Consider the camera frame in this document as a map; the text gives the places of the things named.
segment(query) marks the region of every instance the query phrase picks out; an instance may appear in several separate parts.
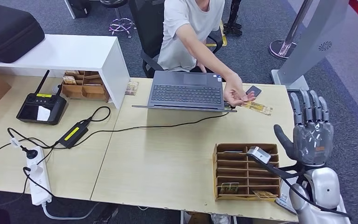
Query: black cable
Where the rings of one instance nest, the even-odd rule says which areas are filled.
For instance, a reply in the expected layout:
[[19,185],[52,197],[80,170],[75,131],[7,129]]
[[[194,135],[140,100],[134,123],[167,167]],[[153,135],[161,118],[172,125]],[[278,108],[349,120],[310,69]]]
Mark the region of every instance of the black cable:
[[[104,117],[103,119],[99,119],[99,120],[93,120],[93,117],[95,116],[95,114],[100,110],[100,109],[103,109],[103,108],[106,108],[108,109],[108,114],[106,115],[106,117]],[[83,123],[83,122],[100,122],[100,121],[104,121],[106,120],[111,114],[111,110],[109,107],[107,106],[101,106],[99,108],[97,108],[94,113],[87,119],[84,119],[82,121],[80,121],[80,123]],[[130,127],[130,128],[125,128],[125,129],[120,129],[120,130],[99,130],[99,131],[95,131],[93,133],[91,133],[89,136],[87,136],[85,139],[83,139],[82,141],[80,141],[79,143],[75,144],[73,147],[76,147],[80,144],[82,144],[83,142],[85,142],[88,138],[90,138],[92,135],[96,134],[96,133],[100,133],[100,132],[123,132],[123,131],[128,131],[128,130],[133,130],[133,129],[139,129],[139,128],[163,128],[163,127],[178,127],[178,126],[183,126],[183,125],[191,125],[191,124],[197,124],[197,123],[200,123],[204,120],[207,120],[207,119],[214,119],[214,118],[221,118],[223,116],[226,116],[227,114],[229,114],[228,112],[225,113],[225,114],[222,114],[222,115],[219,115],[219,116],[212,116],[212,117],[207,117],[207,118],[203,118],[203,119],[200,119],[200,120],[197,120],[197,121],[193,121],[193,122],[186,122],[186,123],[181,123],[181,124],[176,124],[176,125],[161,125],[161,126],[136,126],[136,127]],[[37,163],[37,165],[39,165],[39,163],[41,163],[42,161],[44,161],[52,152],[54,149],[65,149],[64,147],[55,147],[58,142],[55,142],[53,145],[51,146],[48,146],[46,143],[44,143],[43,141],[37,139],[37,138],[27,138],[25,137],[24,135],[20,134],[18,131],[14,130],[13,128],[9,127],[7,129],[7,132],[9,133],[9,135],[14,138],[14,135],[11,133],[11,131],[13,131],[14,133],[18,134],[19,136],[21,136],[23,139],[21,139],[20,141],[23,141],[23,140],[28,140],[30,141],[31,143],[33,143],[34,145],[36,146],[39,146],[43,149],[49,149],[50,148],[50,151],[49,153],[41,160]],[[39,142],[41,142],[44,146],[34,142],[32,139],[35,139]],[[6,145],[3,145],[2,147],[0,147],[0,150],[6,146],[9,146],[9,144],[6,144]],[[25,180],[25,184],[24,184],[24,190],[22,192],[22,194],[20,195],[19,198],[17,198],[16,200],[13,200],[11,202],[8,202],[8,203],[4,203],[2,205],[5,205],[5,204],[9,204],[9,203],[12,203],[12,202],[15,202],[15,201],[18,201],[25,193],[25,189],[26,189],[26,184],[27,184],[27,180],[29,179],[31,182],[33,182],[34,184],[36,184],[37,186],[39,186],[40,188],[44,189],[46,192],[48,192],[52,197],[55,197],[57,198],[55,195],[53,195],[50,191],[48,191],[46,188],[44,188],[43,186],[39,185],[38,183],[36,183],[34,180],[32,180],[29,175],[26,173],[26,169],[28,169],[27,167],[23,167],[23,172],[24,174],[27,176],[26,180]]]
[[[37,139],[37,138],[29,138],[29,139],[35,139],[35,140],[37,140],[37,141],[39,141],[39,142],[41,142],[42,144],[45,145],[45,143],[44,143],[43,141],[41,141],[41,140],[39,140],[39,139]],[[1,146],[1,147],[0,147],[0,150],[3,149],[3,148],[6,147],[6,146],[9,146],[9,145],[10,145],[10,143]],[[27,179],[25,179],[24,188],[23,188],[23,190],[22,190],[21,195],[20,195],[18,198],[14,199],[14,200],[12,200],[12,201],[10,201],[10,202],[0,203],[0,206],[7,205],[7,204],[10,204],[10,203],[13,203],[13,202],[16,202],[16,201],[20,200],[20,199],[22,198],[22,196],[25,194],[26,188],[27,188]]]
[[28,141],[32,142],[34,145],[39,146],[39,147],[41,147],[41,148],[43,148],[43,149],[49,149],[49,148],[51,148],[51,147],[54,146],[54,145],[48,146],[48,145],[47,145],[46,143],[44,143],[43,141],[40,141],[40,142],[41,142],[44,146],[39,145],[38,143],[32,141],[31,138],[27,138],[27,137],[25,137],[24,135],[20,134],[18,131],[14,130],[13,128],[8,127],[8,128],[7,128],[7,132],[9,133],[9,135],[10,135],[12,138],[14,138],[14,135],[11,133],[11,131],[13,131],[14,133],[18,134],[18,135],[21,136],[23,139],[28,140]]
[[49,153],[47,153],[47,155],[46,155],[42,160],[40,160],[40,161],[37,163],[37,165],[39,165],[39,163],[43,162],[43,161],[50,155],[50,153],[53,151],[54,147],[55,147],[57,144],[58,144],[58,141],[54,143],[54,145],[51,147]]
[[348,217],[350,220],[352,220],[352,217],[349,216],[347,213],[345,212],[340,212],[340,211],[336,211],[336,210],[333,210],[333,209],[328,209],[328,208],[325,208],[325,207],[322,207],[320,205],[317,205],[315,202],[312,202],[310,199],[304,197],[304,195],[302,195],[300,192],[298,192],[290,183],[289,181],[287,181],[286,179],[282,178],[283,181],[285,181],[285,183],[289,186],[289,188],[294,191],[298,196],[300,196],[300,198],[302,198],[304,201],[308,202],[309,204],[317,207],[318,209],[320,209],[321,211],[327,211],[327,212],[332,212],[332,213],[335,213],[335,214],[339,214],[339,215],[342,215],[342,216],[345,216],[345,217]]
[[[108,114],[106,115],[106,117],[104,117],[104,118],[102,118],[102,119],[99,119],[99,120],[93,120],[95,114],[96,114],[99,110],[101,110],[101,109],[103,109],[103,108],[108,109]],[[110,113],[111,113],[111,110],[110,110],[110,108],[109,108],[108,106],[101,106],[101,107],[98,107],[98,108],[94,111],[94,113],[93,113],[89,118],[84,119],[84,120],[81,120],[80,123],[83,123],[83,122],[85,122],[85,121],[88,122],[88,123],[90,123],[90,122],[101,122],[101,121],[106,120],[106,119],[110,116]]]
[[34,183],[36,186],[42,188],[43,190],[45,190],[47,193],[49,193],[52,197],[57,198],[55,195],[53,195],[53,193],[51,193],[49,190],[47,190],[45,187],[41,186],[40,184],[36,183],[31,177],[29,177],[29,174],[27,174],[26,170],[29,169],[28,167],[23,167],[22,171],[24,172],[25,176],[27,177],[27,179],[29,179],[32,183]]
[[213,116],[213,117],[207,117],[207,118],[203,118],[197,121],[193,121],[193,122],[187,122],[187,123],[182,123],[182,124],[176,124],[176,125],[161,125],[161,126],[137,126],[137,127],[129,127],[129,128],[125,128],[125,129],[120,129],[120,130],[99,130],[96,132],[91,133],[89,136],[87,136],[85,139],[83,139],[82,141],[76,143],[73,145],[73,147],[76,147],[80,144],[82,144],[83,142],[85,142],[87,139],[89,139],[89,137],[91,137],[92,135],[99,133],[99,132],[123,132],[123,131],[128,131],[128,130],[132,130],[132,129],[138,129],[138,128],[163,128],[163,127],[178,127],[178,126],[183,126],[183,125],[192,125],[192,124],[197,124],[200,123],[204,120],[208,120],[208,119],[213,119],[213,118],[221,118],[223,116],[226,116],[227,114],[229,114],[229,112],[219,115],[219,116]]

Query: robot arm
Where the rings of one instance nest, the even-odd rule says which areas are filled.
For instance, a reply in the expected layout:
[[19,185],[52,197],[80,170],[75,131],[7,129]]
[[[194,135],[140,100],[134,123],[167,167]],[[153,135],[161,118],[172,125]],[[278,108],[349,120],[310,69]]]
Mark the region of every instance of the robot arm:
[[[323,97],[315,91],[301,90],[304,105],[295,93],[290,97],[293,102],[295,127],[293,142],[283,133],[279,125],[274,125],[277,139],[284,147],[289,158],[297,164],[285,168],[272,168],[267,161],[262,161],[256,153],[260,148],[253,148],[249,155],[268,171],[279,175],[289,186],[289,196],[297,212],[300,224],[350,224],[339,188],[338,176],[334,170],[325,167],[325,162],[333,150],[333,125],[329,122],[329,110]],[[286,180],[294,170],[298,176],[292,186]]]

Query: power cord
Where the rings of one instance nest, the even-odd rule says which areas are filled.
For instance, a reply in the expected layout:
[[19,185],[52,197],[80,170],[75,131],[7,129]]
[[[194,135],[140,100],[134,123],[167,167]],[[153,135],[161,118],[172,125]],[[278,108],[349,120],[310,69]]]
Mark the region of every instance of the power cord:
[[87,218],[92,212],[93,210],[95,209],[95,207],[97,205],[99,205],[100,202],[96,203],[92,208],[91,210],[85,215],[85,216],[82,216],[82,217],[57,217],[57,216],[52,216],[49,214],[49,212],[47,211],[47,207],[46,207],[46,203],[43,202],[42,203],[42,208],[43,208],[43,212],[44,214],[48,217],[48,218],[51,218],[51,219],[55,219],[55,220],[81,220],[81,219],[85,219]]
[[[99,110],[101,110],[101,109],[103,109],[103,108],[108,109],[108,114],[107,114],[107,116],[104,117],[103,119],[93,120],[93,117],[95,116],[95,114],[96,114]],[[97,109],[94,111],[94,113],[93,113],[89,118],[84,119],[84,120],[81,120],[80,122],[81,122],[81,123],[83,123],[83,122],[101,122],[101,121],[106,120],[106,119],[110,116],[110,114],[111,114],[111,110],[110,110],[109,107],[107,107],[107,106],[101,106],[101,107],[97,108]],[[96,134],[96,133],[100,133],[100,132],[112,132],[112,133],[114,133],[114,132],[123,132],[123,131],[129,131],[129,130],[133,130],[133,129],[139,129],[139,128],[178,127],[178,126],[183,126],[183,125],[197,124],[197,123],[200,123],[200,122],[202,122],[202,121],[204,121],[204,120],[207,120],[207,119],[221,118],[221,117],[224,117],[224,116],[226,116],[226,115],[228,115],[228,114],[229,114],[229,113],[227,112],[227,113],[222,114],[222,115],[207,117],[207,118],[203,118],[203,119],[200,119],[200,120],[197,120],[197,121],[194,121],[194,122],[186,122],[186,123],[181,123],[181,124],[176,124],[176,125],[136,126],[136,127],[130,127],[130,128],[120,129],[120,130],[99,130],[99,131],[95,131],[95,132],[91,133],[91,134],[90,134],[89,136],[87,136],[85,139],[83,139],[82,141],[76,143],[73,147],[76,147],[76,146],[81,145],[83,142],[85,142],[87,139],[89,139],[92,135],[94,135],[94,134]],[[43,148],[43,149],[50,149],[49,153],[48,153],[41,161],[39,161],[38,164],[41,163],[42,161],[44,161],[44,160],[53,152],[54,149],[65,149],[64,147],[56,147],[56,145],[58,144],[58,142],[56,142],[56,143],[54,143],[53,145],[49,146],[49,145],[47,145],[46,143],[44,143],[43,141],[41,141],[41,140],[39,140],[39,139],[37,139],[37,138],[33,138],[33,137],[27,138],[27,137],[25,137],[24,135],[20,134],[18,131],[14,130],[13,128],[10,127],[10,128],[7,129],[7,132],[9,133],[9,135],[10,135],[12,138],[14,138],[14,135],[12,134],[12,131],[23,138],[23,139],[21,139],[20,141],[27,140],[27,141],[33,143],[34,145],[39,146],[39,147],[41,147],[41,148]],[[36,142],[33,141],[33,140],[37,140],[38,142],[42,143],[42,145],[36,143]],[[9,146],[9,145],[10,145],[10,143],[1,146],[1,147],[0,147],[0,150],[3,149],[3,148],[6,147],[6,146]],[[48,192],[52,197],[57,198],[55,195],[53,195],[53,193],[51,193],[51,192],[48,191],[46,188],[44,188],[43,186],[41,186],[41,185],[39,185],[38,183],[36,183],[33,179],[31,179],[31,178],[29,177],[29,175],[26,173],[26,171],[27,171],[28,169],[29,169],[29,168],[27,168],[27,167],[24,167],[24,168],[23,168],[23,172],[24,172],[24,174],[26,175],[27,178],[26,178],[26,181],[25,181],[25,184],[24,184],[24,190],[23,190],[22,194],[21,194],[17,199],[15,199],[15,200],[13,200],[13,201],[10,201],[10,202],[7,202],[7,203],[0,204],[0,206],[1,206],[1,205],[7,205],[7,204],[10,204],[10,203],[13,203],[13,202],[16,202],[16,201],[20,200],[20,198],[21,198],[21,197],[24,195],[24,193],[25,193],[25,189],[26,189],[26,185],[27,185],[27,180],[28,180],[28,179],[29,179],[32,183],[36,184],[37,186],[39,186],[40,188],[42,188],[43,190],[45,190],[46,192]]]
[[[43,141],[41,141],[41,140],[39,140],[39,139],[37,139],[37,138],[24,138],[24,139],[21,139],[20,141],[32,140],[32,139],[37,140],[37,141],[41,142],[42,144],[45,144]],[[6,145],[1,146],[1,147],[0,147],[0,150],[3,149],[3,148],[6,147],[6,146],[9,146],[9,145],[10,145],[10,143],[7,143]],[[18,198],[16,198],[16,199],[12,200],[12,201],[5,202],[5,203],[0,203],[0,206],[8,205],[8,204],[11,204],[11,203],[13,203],[13,202],[16,202],[16,201],[20,200],[20,199],[24,196],[26,188],[27,188],[27,179],[26,179],[25,182],[24,182],[24,188],[23,188],[23,190],[22,190],[20,196],[19,196]]]
[[141,211],[146,211],[149,207],[145,207],[144,209],[142,209],[141,207],[137,206],[139,208],[139,210]]

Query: laptop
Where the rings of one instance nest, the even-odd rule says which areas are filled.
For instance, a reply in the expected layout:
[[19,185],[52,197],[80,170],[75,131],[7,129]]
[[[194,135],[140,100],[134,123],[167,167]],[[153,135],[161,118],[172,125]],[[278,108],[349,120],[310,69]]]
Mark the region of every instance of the laptop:
[[221,80],[214,73],[156,71],[147,105],[133,107],[236,112],[224,109]]

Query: person's arm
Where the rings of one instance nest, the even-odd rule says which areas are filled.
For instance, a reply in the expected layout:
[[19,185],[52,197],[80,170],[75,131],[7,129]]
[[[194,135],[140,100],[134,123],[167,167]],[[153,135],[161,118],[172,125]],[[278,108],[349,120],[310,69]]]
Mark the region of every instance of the person's arm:
[[208,47],[198,40],[190,24],[184,24],[176,30],[176,36],[182,41],[189,53],[205,67],[221,75],[225,80],[238,76],[234,71],[221,62]]
[[[207,40],[204,40],[203,43],[206,46],[207,45]],[[207,72],[207,69],[205,68],[205,66],[199,60],[197,60],[196,66],[198,66],[201,69],[202,72],[204,72],[204,73]]]

